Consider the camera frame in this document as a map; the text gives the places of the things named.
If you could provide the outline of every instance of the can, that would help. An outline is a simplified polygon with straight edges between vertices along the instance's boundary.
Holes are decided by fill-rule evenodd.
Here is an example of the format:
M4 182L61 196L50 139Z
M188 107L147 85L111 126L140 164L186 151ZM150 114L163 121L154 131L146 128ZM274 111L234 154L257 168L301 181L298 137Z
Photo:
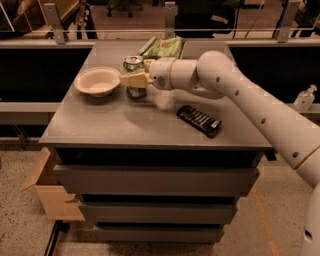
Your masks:
M143 58L141 56L127 56L123 62L125 72L134 72L143 69ZM146 95L145 88L127 87L127 96L131 99L142 98Z
M143 68L143 58L141 56L127 56L124 59L123 67L126 72L133 72Z

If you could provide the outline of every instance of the gray table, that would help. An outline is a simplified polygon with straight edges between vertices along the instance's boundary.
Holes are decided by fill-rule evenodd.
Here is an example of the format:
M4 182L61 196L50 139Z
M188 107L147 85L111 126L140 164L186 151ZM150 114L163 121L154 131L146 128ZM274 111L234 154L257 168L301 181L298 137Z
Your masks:
M122 71L125 56L143 41L97 42L81 71L108 66ZM225 44L187 41L183 58ZM165 110L159 100L170 99ZM94 98L70 88L40 143L55 150L54 173L69 193L80 195L80 210L94 222L98 239L210 242L237 211L272 146L227 98L203 99L184 91L131 100L124 86ZM222 120L215 138L181 121L176 110L191 104Z

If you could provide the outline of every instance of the ceramic bowl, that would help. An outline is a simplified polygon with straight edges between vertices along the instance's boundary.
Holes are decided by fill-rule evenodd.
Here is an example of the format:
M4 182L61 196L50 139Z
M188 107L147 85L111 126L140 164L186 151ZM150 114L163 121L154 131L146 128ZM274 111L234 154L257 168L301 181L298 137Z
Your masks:
M87 69L77 75L74 85L82 93L104 97L120 84L120 72L109 67Z

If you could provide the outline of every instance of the gray drawer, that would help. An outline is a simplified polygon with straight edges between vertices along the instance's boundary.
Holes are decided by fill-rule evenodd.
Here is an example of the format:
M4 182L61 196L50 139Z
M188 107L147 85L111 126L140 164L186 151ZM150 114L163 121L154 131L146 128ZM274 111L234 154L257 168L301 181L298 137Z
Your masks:
M112 167L56 165L68 193L168 196L246 196L257 168Z
M201 227L131 227L95 226L101 241L139 241L170 243L217 243L224 234L221 228Z
M108 223L229 224L236 205L80 202L86 221Z

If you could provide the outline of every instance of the countertop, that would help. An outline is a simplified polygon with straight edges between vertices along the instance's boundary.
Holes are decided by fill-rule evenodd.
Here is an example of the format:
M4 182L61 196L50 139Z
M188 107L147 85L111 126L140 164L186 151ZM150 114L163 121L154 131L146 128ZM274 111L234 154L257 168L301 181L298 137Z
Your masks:
M136 55L146 41L97 42L81 70L108 66L122 71L127 55ZM221 43L186 42L183 56L197 58L208 49L229 54ZM132 100L125 87L110 96L95 98L78 92L72 85L48 125L40 143L58 147L271 150L272 145L239 108L224 97L210 100L185 91L147 88L147 97ZM184 104L222 120L217 135L210 139L176 116Z

